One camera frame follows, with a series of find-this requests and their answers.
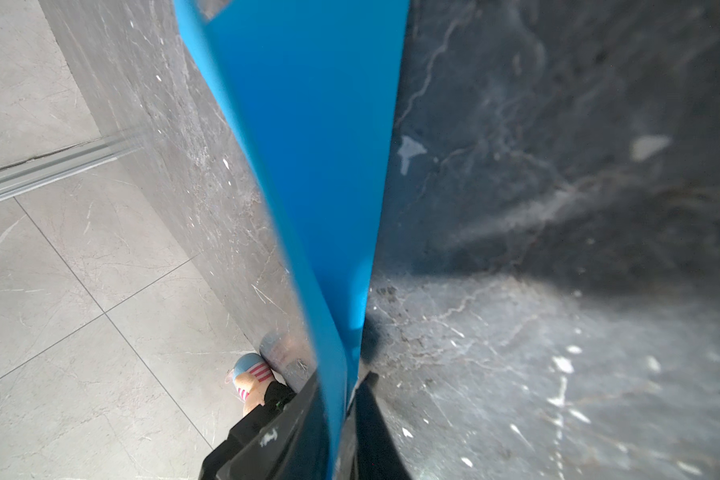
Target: black plastic part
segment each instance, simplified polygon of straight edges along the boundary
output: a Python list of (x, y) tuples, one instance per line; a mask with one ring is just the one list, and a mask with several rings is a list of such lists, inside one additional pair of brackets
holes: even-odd
[(217, 480), (323, 480), (328, 429), (317, 375), (216, 474)]
[(272, 382), (264, 394), (264, 405), (259, 405), (230, 429), (226, 440), (202, 461), (200, 480), (214, 480), (221, 466), (234, 458), (266, 427), (296, 396), (293, 390), (279, 382)]
[[(408, 480), (374, 399), (372, 375), (349, 407), (334, 478)], [(265, 405), (254, 408), (202, 463), (200, 480), (324, 480), (328, 430), (317, 375), (294, 396), (271, 384)]]

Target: red and white striped sock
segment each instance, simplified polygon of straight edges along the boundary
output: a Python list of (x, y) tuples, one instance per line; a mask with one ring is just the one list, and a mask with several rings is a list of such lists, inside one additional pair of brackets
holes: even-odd
[[(258, 362), (246, 370), (246, 372), (256, 377), (256, 379), (259, 380), (259, 383), (264, 383), (265, 380), (269, 380), (274, 377), (272, 369), (269, 368), (269, 365), (267, 365), (266, 362)], [(243, 401), (245, 401), (250, 394), (250, 392), (243, 389), (237, 389), (237, 392), (240, 394), (240, 398), (242, 398)]]

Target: metal threshold strip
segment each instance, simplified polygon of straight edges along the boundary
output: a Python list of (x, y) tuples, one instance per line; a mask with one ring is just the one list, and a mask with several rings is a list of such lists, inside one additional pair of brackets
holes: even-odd
[(132, 135), (97, 138), (0, 168), (0, 201), (135, 151)]

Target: blue plastic sheet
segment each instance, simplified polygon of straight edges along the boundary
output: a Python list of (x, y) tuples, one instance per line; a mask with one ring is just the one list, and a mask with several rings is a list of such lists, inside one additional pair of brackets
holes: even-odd
[(194, 0), (174, 5), (272, 212), (335, 458), (358, 374), (408, 0), (232, 0), (209, 22)]

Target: gray tiled floor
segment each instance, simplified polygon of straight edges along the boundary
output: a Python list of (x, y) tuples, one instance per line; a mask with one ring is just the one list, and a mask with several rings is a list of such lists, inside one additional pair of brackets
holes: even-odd
[(0, 0), (0, 167), (98, 133), (38, 1)]
[[(38, 9), (0, 2), (47, 38)], [(38, 98), (58, 118), (83, 109), (68, 139), (98, 135), (82, 98)], [(54, 141), (32, 145), (72, 143)], [(28, 155), (15, 146), (0, 144), (0, 164)], [(0, 478), (195, 478), (242, 415), (224, 379), (248, 351), (122, 164), (0, 202)]]

